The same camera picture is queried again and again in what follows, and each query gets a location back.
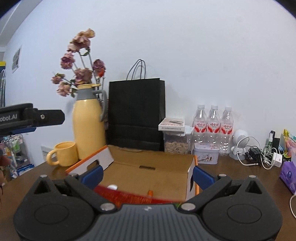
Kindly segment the small white tin box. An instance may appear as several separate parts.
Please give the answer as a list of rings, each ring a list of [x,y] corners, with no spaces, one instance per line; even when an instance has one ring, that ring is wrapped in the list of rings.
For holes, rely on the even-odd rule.
[[[216,165],[219,157],[219,147],[214,144],[195,143],[193,154],[197,156],[198,164]]]

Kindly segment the red cardboard box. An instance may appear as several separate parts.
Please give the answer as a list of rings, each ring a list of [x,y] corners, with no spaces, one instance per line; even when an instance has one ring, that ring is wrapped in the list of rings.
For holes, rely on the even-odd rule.
[[[68,168],[66,174],[83,174],[98,161],[103,168],[101,186],[116,185],[118,191],[173,202],[187,201],[199,194],[193,181],[197,158],[107,145]]]

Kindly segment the yellow ceramic mug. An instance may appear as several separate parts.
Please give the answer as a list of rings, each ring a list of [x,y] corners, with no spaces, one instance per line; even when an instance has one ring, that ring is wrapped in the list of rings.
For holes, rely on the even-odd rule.
[[[69,167],[79,161],[75,142],[58,143],[46,156],[46,162],[51,166]]]

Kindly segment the clear plastic food container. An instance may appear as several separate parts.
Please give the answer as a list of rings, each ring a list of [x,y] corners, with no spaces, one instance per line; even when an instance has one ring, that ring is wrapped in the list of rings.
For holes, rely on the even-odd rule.
[[[183,133],[164,132],[164,151],[172,154],[189,154],[193,127],[185,126]]]

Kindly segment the left water bottle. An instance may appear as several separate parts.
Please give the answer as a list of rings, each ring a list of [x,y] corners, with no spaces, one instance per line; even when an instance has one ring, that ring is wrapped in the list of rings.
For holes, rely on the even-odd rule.
[[[193,128],[194,141],[196,143],[203,143],[205,132],[207,130],[207,116],[204,104],[198,104],[198,108],[193,119]]]

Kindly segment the water bottle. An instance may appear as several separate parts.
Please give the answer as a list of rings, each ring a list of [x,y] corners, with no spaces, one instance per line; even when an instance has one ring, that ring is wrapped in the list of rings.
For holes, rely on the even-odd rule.
[[[226,106],[221,118],[221,141],[220,152],[221,156],[227,156],[229,154],[229,143],[233,132],[234,119],[232,116],[232,107]]]
[[[217,144],[218,134],[220,133],[220,115],[218,113],[218,106],[211,105],[211,109],[207,118],[207,133],[208,143]]]
[[[198,108],[193,119],[193,128],[194,141],[196,143],[203,143],[205,132],[207,130],[207,116],[204,104],[198,104]]]

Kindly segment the white robot figurine fan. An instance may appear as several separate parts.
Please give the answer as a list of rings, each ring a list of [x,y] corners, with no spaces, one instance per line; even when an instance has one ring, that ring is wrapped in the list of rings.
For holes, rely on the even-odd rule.
[[[249,143],[247,131],[237,130],[233,135],[233,146],[230,149],[229,156],[234,160],[245,160],[245,147]]]

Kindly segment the middle water bottle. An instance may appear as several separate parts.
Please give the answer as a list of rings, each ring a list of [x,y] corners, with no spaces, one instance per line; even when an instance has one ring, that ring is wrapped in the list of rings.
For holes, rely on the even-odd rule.
[[[218,134],[220,133],[220,115],[218,113],[218,106],[211,105],[211,109],[207,118],[207,133],[208,143],[217,144]]]

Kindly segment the right water bottle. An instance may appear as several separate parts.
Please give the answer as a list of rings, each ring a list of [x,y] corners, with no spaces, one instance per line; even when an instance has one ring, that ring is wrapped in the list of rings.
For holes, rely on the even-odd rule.
[[[227,156],[229,154],[229,143],[233,132],[234,119],[232,116],[232,107],[226,106],[221,118],[221,141],[220,152],[221,156]]]

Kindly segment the flat white printed box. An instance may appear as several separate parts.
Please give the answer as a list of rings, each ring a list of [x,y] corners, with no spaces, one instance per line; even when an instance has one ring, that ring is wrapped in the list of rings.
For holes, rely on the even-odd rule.
[[[163,132],[184,132],[185,120],[182,118],[164,118],[158,125],[158,130]]]

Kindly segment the yellow thermos jug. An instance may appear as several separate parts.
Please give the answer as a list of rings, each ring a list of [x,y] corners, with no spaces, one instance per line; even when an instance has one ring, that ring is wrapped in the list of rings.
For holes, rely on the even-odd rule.
[[[104,118],[107,113],[107,94],[97,84],[78,86],[72,121],[74,140],[80,160],[89,157],[106,145]]]

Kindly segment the dried pink flower bouquet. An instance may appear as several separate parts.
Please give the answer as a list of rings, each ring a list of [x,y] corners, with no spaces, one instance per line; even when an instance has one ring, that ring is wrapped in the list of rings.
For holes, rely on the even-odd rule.
[[[95,31],[88,28],[77,33],[69,42],[66,53],[60,59],[62,70],[71,73],[55,73],[51,82],[57,85],[57,94],[75,97],[78,88],[91,84],[95,89],[103,89],[106,66],[101,59],[91,57],[91,39]]]

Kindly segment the purple tissue pack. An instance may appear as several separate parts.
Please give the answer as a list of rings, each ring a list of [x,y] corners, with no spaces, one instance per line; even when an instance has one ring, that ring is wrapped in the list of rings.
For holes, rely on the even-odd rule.
[[[280,179],[284,182],[292,194],[295,194],[296,188],[296,167],[293,162],[283,163],[280,171]]]

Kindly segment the black paper shopping bag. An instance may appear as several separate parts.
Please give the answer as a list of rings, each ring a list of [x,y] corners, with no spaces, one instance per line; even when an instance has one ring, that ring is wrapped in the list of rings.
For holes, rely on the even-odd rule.
[[[163,151],[158,125],[166,116],[165,82],[147,78],[138,59],[125,80],[109,83],[107,143],[122,148]]]

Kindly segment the colourful snack packets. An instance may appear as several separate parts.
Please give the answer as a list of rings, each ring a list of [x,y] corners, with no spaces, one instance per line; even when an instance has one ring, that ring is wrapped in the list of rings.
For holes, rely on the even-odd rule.
[[[287,129],[283,130],[283,140],[284,140],[284,156],[286,158],[291,158],[291,160],[295,160],[295,149],[296,149],[296,143],[295,143],[295,135],[293,135],[291,132],[289,132]]]

